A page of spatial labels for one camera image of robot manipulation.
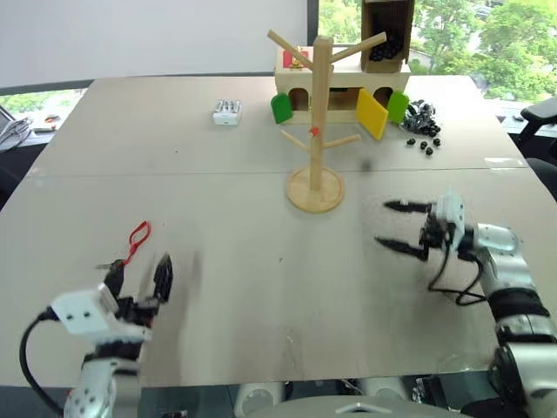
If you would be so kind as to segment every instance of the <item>window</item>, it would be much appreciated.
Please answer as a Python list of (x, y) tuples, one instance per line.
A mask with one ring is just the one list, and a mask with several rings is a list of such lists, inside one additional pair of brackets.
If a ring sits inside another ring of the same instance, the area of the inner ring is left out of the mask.
[(2, 106), (13, 118), (30, 118), (37, 131), (59, 128), (87, 89), (41, 91), (0, 96)]
[[(319, 0), (320, 35), (354, 44), (360, 28), (361, 0)], [(552, 97), (557, 2), (415, 0), (409, 65), (415, 74), (469, 75), (485, 98)]]

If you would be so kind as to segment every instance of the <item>wooden mug tree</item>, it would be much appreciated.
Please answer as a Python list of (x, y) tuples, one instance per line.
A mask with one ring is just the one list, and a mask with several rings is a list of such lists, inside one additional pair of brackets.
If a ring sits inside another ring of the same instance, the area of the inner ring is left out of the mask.
[(293, 172), (286, 183), (288, 199), (302, 211), (309, 213), (323, 213), (334, 209), (344, 197), (342, 178), (330, 168), (323, 166), (323, 150), (361, 139), (360, 135), (336, 139), (325, 142), (325, 127), (327, 109), (329, 105), (329, 85), (334, 70), (332, 63), (340, 59), (383, 44), (386, 41), (385, 32), (369, 37), (365, 41), (332, 54), (332, 39), (317, 37), (313, 43), (313, 61), (302, 55), (298, 49), (288, 44), (282, 37), (272, 30), (267, 36), (276, 44), (289, 51), (293, 57), (312, 71), (312, 128), (310, 129), (310, 147), (303, 144), (288, 132), (281, 133), (285, 138), (306, 152), (310, 152), (309, 167), (300, 168)]

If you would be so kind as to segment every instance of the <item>white table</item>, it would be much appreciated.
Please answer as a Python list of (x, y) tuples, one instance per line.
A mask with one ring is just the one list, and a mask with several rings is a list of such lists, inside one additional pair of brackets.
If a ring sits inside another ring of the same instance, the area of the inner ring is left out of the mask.
[[(326, 151), (325, 163), (342, 172), (364, 162), (374, 171), (526, 165), (470, 78), (411, 77), (406, 91), (437, 106), (443, 143), (431, 158), (418, 146), (406, 149), (413, 135), (394, 125), (377, 142), (360, 125), (344, 124), (330, 125), (326, 139), (361, 133), (363, 140)], [(270, 109), (274, 94), (271, 77), (96, 81), (28, 175), (291, 172), (308, 156), (280, 135)], [(212, 123), (219, 98), (242, 100), (239, 126)], [(284, 129), (305, 138), (308, 126)]]
[[(164, 251), (175, 272), (145, 353), (146, 386), (485, 368), (496, 345), (488, 306), (456, 307), (426, 291), (440, 254), (423, 264), (373, 239), (417, 243), (424, 217), (382, 202), (436, 199), (448, 186), (464, 196), (467, 222), (511, 226), (525, 240), (541, 298), (557, 317), (557, 211), (529, 168), (347, 172), (345, 200), (325, 215), (295, 209), (285, 177), (26, 178), (0, 212), (0, 384), (25, 383), (17, 344), (26, 325), (61, 292), (98, 283), (93, 266), (123, 256), (143, 219), (152, 236), (126, 268), (124, 293), (145, 293)], [(446, 280), (464, 286), (474, 274), (453, 260)], [(43, 325), (30, 339), (30, 367), (46, 386), (72, 386), (87, 349), (59, 324)]]

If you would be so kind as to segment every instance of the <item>yellow block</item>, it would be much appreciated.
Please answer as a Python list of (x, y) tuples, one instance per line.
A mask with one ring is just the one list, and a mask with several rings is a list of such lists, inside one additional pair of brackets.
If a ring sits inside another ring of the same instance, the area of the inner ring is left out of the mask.
[(389, 111), (366, 89), (359, 89), (356, 104), (356, 119), (367, 129), (376, 140), (380, 140), (385, 130)]

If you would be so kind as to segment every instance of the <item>round wooden base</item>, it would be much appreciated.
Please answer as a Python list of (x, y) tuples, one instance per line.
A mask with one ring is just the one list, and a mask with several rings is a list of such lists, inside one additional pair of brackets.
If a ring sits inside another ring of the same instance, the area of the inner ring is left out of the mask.
[(288, 199), (302, 211), (309, 213), (329, 212), (339, 205), (345, 195), (342, 178), (333, 170), (321, 169), (321, 190), (310, 189), (310, 167), (293, 172), (286, 181)]

